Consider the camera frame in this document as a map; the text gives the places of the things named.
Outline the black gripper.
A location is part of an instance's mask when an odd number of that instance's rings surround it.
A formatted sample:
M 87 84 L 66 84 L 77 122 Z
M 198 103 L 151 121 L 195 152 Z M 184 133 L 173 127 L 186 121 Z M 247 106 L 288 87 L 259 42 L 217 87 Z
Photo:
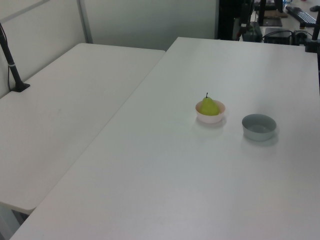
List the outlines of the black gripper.
M 241 5 L 241 12 L 240 12 L 240 28 L 236 34 L 236 41 L 239 41 L 242 35 L 243 41 L 248 41 L 248 28 L 246 27 L 249 22 L 249 17 L 251 16 L 251 1 L 245 0 Z

